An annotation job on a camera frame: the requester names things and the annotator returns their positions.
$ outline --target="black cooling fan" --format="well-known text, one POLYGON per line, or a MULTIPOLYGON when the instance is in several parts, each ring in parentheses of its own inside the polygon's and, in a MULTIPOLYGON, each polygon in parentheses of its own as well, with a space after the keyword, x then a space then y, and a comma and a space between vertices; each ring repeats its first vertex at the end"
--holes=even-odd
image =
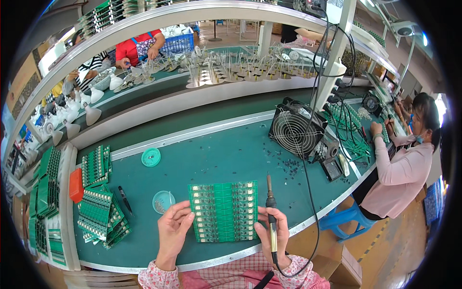
POLYGON ((375 116, 379 117, 382 112, 382 107, 380 106, 380 101, 378 98, 370 93, 368 93, 363 98, 363 107, 369 112, 373 113, 375 116))
POLYGON ((268 136, 291 153, 308 159, 309 154, 323 138, 327 126, 326 119, 315 113, 308 128, 311 114, 312 110, 305 103, 284 98, 276 107, 268 136))

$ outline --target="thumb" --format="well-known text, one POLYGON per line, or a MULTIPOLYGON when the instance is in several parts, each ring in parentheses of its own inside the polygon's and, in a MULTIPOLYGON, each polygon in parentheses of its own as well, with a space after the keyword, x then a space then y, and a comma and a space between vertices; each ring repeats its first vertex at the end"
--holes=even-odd
POLYGON ((189 215, 187 215, 181 222, 181 225, 178 231, 181 234, 186 235, 186 232, 189 230, 189 227, 191 227, 191 224, 193 223, 193 221, 194 221, 194 213, 189 213, 189 215))
POLYGON ((258 237, 261 240, 261 246, 264 248, 269 247, 270 246, 269 238, 268 238, 268 234, 266 232, 265 227, 263 227, 263 225, 260 224, 259 222, 255 222, 254 228, 255 228, 255 231, 257 232, 258 237))

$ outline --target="black pants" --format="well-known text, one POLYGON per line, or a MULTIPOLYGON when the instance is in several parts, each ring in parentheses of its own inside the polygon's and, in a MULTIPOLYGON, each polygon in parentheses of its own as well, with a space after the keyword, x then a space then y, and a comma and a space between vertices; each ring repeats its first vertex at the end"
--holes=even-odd
MULTIPOLYGON (((359 205, 363 202, 364 198, 366 197, 369 190, 372 186, 378 181, 378 173, 377 168, 371 172, 371 174, 362 182, 353 192, 353 199, 359 205)), ((376 214, 369 212, 368 210, 364 209, 363 207, 359 206, 359 209, 363 213, 364 217, 368 218, 372 221, 383 220, 385 218, 381 218, 376 214)))

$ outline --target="striped shirt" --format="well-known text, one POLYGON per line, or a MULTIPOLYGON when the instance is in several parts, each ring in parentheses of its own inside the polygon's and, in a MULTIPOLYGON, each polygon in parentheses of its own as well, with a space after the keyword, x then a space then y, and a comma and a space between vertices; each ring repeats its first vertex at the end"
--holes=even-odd
MULTIPOLYGON (((106 51, 103 51, 100 54, 93 56, 91 59, 85 61, 84 64, 79 66, 79 71, 95 70, 96 68, 102 65, 103 60, 106 57, 108 57, 108 53, 106 51)), ((88 85, 93 80, 93 78, 81 80, 80 77, 77 77, 75 80, 77 81, 77 84, 79 85, 80 89, 83 92, 85 92, 88 89, 88 85)))

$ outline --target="person in red shirt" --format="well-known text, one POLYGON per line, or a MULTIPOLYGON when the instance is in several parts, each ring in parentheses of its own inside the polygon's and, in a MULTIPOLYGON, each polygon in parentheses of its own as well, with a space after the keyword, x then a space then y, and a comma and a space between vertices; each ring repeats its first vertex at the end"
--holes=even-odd
POLYGON ((159 29, 125 40, 115 46, 115 65, 129 68, 146 58, 154 59, 164 43, 165 37, 159 29))

